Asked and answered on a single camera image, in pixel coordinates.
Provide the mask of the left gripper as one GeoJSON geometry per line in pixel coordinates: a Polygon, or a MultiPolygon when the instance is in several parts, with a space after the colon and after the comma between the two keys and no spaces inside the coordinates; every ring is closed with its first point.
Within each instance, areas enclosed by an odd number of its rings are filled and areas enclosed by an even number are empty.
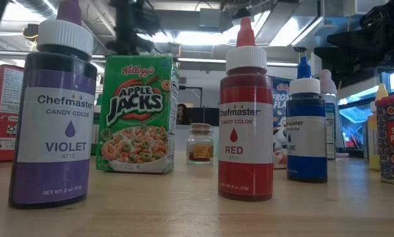
{"type": "Polygon", "coordinates": [[[138,34],[154,36],[165,34],[153,5],[148,0],[110,0],[115,9],[115,39],[106,43],[106,48],[116,55],[139,55],[139,50],[157,52],[155,43],[138,34]]]}

